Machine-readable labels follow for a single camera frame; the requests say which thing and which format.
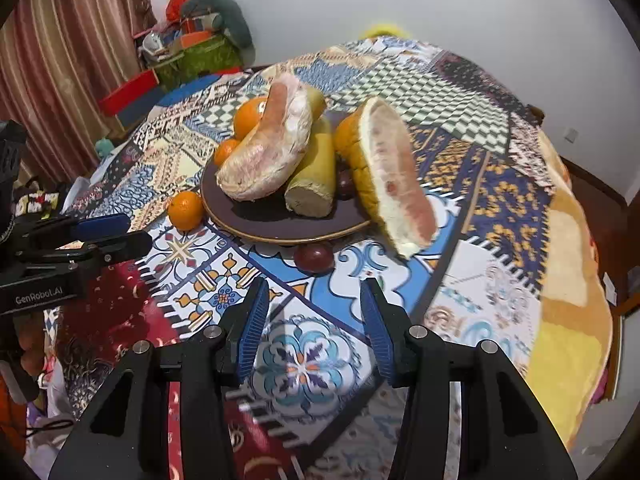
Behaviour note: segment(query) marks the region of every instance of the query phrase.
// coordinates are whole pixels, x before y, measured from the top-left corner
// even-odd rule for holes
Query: cable
[[[26,428],[26,433],[22,433],[22,428],[18,427],[14,419],[14,412],[12,412],[11,410],[11,397],[9,394],[9,387],[6,384],[4,385],[4,393],[7,400],[7,406],[9,407],[10,423],[3,424],[2,422],[0,422],[0,426],[3,428],[11,428],[16,433],[18,433],[21,438],[31,438],[33,435],[41,433],[43,431],[64,430],[66,428],[71,428],[75,424],[72,420],[52,420],[51,422],[48,422],[47,424],[44,424],[39,428]]]
[[[16,426],[13,426],[11,424],[0,423],[0,426],[2,426],[3,428],[11,428],[12,430],[16,431],[22,438],[31,438],[33,435],[42,433],[43,431],[65,430],[66,428],[71,428],[73,424],[74,422],[72,420],[53,420],[39,428],[27,428],[26,433],[20,433],[21,428],[17,428]]]

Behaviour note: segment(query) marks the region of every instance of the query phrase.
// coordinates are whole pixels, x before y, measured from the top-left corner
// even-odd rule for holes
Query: power outlet
[[[575,142],[575,139],[578,138],[578,130],[571,127],[567,128],[564,132],[564,138],[573,144]]]

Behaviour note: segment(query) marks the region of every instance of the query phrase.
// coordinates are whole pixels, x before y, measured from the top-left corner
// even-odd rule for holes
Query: green basket
[[[164,90],[169,92],[196,78],[235,67],[242,67],[240,53],[220,34],[186,48],[153,69]]]

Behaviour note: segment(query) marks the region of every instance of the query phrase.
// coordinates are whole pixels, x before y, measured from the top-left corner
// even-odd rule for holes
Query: checkered pattern
[[[195,116],[192,120],[194,124],[206,124],[212,126],[216,130],[232,130],[234,115],[236,110],[249,99],[256,97],[257,94],[236,94],[232,98],[223,103],[215,104],[211,108],[204,110],[201,114]]]
[[[500,154],[506,151],[507,113],[479,93],[452,85],[434,73],[419,73],[382,60],[331,99],[336,108],[354,111],[372,96],[385,99],[407,122],[439,124],[466,142]]]
[[[51,341],[56,340],[56,332],[58,330],[58,316],[60,315],[60,307],[49,308],[44,311],[44,328],[49,335]]]

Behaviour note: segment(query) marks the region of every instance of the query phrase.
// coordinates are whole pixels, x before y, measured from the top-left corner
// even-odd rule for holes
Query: mandarin orange
[[[234,137],[236,139],[244,139],[260,122],[266,102],[267,96],[254,97],[238,108],[234,115]]]
[[[231,152],[238,147],[240,142],[237,139],[227,139],[220,142],[220,145],[216,148],[216,153],[213,155],[213,162],[217,167],[222,166],[222,163],[229,158]]]
[[[204,206],[200,195],[194,191],[183,191],[171,199],[167,207],[171,224],[180,231],[191,231],[202,222]]]

